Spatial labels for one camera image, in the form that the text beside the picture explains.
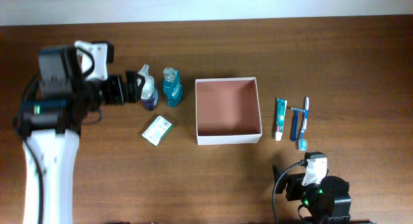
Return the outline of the blue disposable razor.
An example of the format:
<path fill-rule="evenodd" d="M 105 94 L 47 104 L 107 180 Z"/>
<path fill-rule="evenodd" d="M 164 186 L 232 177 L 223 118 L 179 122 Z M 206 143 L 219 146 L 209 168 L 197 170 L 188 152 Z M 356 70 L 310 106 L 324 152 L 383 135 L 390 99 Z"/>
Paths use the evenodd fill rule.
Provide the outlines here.
<path fill-rule="evenodd" d="M 305 110 L 300 109 L 300 108 L 294 108 L 294 107 L 291 107 L 290 109 L 291 109 L 291 111 L 294 112 L 293 120 L 292 120 L 290 140 L 295 142 L 296 139 L 297 139 L 297 126 L 298 126 L 298 117 L 299 117 L 298 115 L 299 115 L 299 113 L 304 113 Z"/>

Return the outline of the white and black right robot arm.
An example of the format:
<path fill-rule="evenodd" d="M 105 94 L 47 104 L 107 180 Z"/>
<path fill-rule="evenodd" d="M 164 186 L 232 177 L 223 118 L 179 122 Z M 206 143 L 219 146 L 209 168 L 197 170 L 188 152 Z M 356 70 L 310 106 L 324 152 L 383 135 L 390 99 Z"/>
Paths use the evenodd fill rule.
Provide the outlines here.
<path fill-rule="evenodd" d="M 297 208 L 307 209 L 310 215 L 299 216 L 302 223 L 346 224 L 350 222 L 351 197 L 349 182 L 337 176 L 326 176 L 319 184 L 303 185 L 304 173 L 289 174 L 275 165 L 272 194 L 286 193 L 287 201 L 300 201 Z"/>

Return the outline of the teal mouthwash bottle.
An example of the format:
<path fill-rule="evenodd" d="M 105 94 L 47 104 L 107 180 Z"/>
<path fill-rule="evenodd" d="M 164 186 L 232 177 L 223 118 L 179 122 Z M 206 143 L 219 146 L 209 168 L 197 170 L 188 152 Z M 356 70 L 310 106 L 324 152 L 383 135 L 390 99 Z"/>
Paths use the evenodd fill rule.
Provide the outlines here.
<path fill-rule="evenodd" d="M 163 71 L 163 92 L 166 95 L 168 106 L 176 107 L 183 97 L 183 87 L 179 71 L 167 67 Z"/>

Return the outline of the green white soap box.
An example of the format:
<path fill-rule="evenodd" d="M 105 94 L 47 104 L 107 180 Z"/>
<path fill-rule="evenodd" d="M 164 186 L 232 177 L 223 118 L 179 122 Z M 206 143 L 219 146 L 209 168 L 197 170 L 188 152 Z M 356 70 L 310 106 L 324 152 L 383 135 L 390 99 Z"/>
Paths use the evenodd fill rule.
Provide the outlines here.
<path fill-rule="evenodd" d="M 172 127 L 173 124 L 163 116 L 157 116 L 141 136 L 156 147 Z"/>

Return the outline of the teal toothpaste tube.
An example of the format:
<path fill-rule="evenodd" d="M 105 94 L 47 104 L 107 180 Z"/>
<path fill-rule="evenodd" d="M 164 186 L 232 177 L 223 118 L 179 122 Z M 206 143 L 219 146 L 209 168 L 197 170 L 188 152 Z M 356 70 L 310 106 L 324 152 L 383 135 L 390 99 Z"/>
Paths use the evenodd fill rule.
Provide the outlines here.
<path fill-rule="evenodd" d="M 281 141 L 285 124 L 285 113 L 287 110 L 287 100 L 277 98 L 276 131 L 275 140 Z"/>

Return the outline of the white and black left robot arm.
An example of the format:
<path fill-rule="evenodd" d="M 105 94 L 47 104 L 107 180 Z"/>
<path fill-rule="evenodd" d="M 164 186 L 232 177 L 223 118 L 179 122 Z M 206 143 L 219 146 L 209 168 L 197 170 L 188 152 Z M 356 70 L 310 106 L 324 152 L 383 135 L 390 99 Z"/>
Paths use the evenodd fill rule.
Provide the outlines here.
<path fill-rule="evenodd" d="M 76 41 L 37 55 L 39 72 L 24 89 L 13 125 L 26 161 L 23 223 L 72 223 L 74 163 L 81 128 L 101 105 L 137 102 L 139 76 L 110 75 L 114 45 Z"/>

